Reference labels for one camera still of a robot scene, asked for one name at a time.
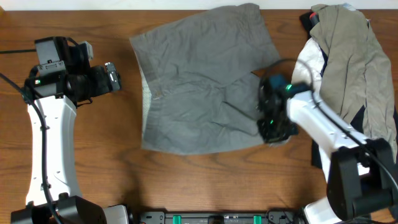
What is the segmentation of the grey shorts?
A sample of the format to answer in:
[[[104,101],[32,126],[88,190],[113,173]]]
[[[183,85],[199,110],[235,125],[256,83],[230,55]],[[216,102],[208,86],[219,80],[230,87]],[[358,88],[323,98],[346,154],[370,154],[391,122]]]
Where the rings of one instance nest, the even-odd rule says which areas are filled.
[[[142,79],[142,147],[173,154],[263,143],[256,71],[279,53],[257,4],[223,6],[131,37]]]

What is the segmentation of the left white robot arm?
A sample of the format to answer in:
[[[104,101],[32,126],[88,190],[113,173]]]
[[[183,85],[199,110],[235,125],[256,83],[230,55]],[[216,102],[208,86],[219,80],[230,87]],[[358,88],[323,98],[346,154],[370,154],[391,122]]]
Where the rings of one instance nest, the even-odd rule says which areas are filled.
[[[76,110],[120,90],[113,63],[38,66],[20,89],[32,125],[32,174],[25,208],[11,213],[11,223],[130,223],[125,205],[102,208],[83,198],[76,177]]]

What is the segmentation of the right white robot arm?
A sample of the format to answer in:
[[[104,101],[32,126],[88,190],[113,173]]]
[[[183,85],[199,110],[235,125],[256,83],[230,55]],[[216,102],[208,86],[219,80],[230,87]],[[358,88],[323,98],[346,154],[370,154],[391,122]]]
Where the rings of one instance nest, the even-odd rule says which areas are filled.
[[[280,143],[302,128],[320,150],[326,197],[306,205],[305,223],[371,223],[368,215],[397,205],[392,149],[344,122],[306,83],[282,75],[261,79],[257,122],[264,142]]]

